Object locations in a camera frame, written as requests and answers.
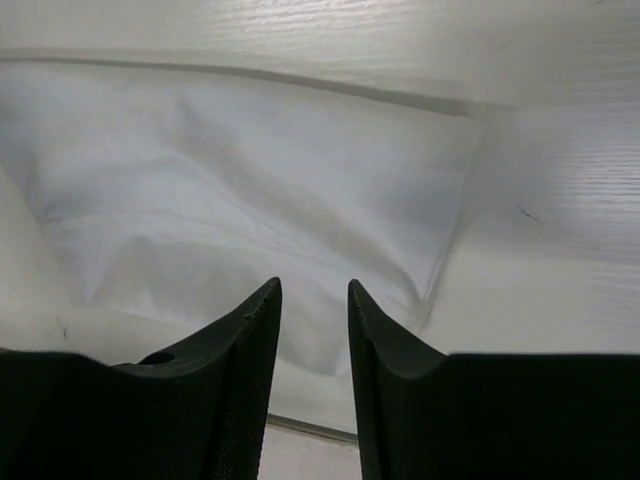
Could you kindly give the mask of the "white skirt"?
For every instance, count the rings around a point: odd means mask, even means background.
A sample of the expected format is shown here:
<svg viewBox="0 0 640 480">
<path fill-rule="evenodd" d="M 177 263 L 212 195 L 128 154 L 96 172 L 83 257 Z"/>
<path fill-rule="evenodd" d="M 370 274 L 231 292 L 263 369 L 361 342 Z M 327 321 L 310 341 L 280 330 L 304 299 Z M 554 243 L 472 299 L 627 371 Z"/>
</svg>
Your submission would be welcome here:
<svg viewBox="0 0 640 480">
<path fill-rule="evenodd" d="M 334 379 L 350 280 L 424 325 L 480 130 L 228 76 L 1 67 L 1 164 L 73 302 L 198 325 L 279 277 L 280 359 Z"/>
</svg>

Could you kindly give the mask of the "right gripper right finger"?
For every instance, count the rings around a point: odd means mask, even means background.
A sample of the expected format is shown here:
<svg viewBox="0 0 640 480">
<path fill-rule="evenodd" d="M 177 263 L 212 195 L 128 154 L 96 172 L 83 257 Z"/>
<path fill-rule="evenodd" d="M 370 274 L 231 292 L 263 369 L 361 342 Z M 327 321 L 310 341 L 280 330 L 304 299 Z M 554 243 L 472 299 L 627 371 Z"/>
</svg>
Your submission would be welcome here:
<svg viewBox="0 0 640 480">
<path fill-rule="evenodd" d="M 358 281 L 348 334 L 366 479 L 635 479 L 639 359 L 444 354 Z"/>
</svg>

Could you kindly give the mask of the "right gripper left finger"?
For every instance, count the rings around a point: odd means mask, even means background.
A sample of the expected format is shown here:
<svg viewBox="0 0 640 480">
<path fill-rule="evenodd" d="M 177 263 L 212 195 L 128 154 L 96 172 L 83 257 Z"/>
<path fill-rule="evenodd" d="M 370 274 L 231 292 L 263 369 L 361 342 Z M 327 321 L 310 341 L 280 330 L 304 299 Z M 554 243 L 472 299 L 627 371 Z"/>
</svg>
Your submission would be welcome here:
<svg viewBox="0 0 640 480">
<path fill-rule="evenodd" d="M 1 357 L 5 479 L 254 479 L 280 330 L 271 279 L 232 312 L 136 364 Z"/>
</svg>

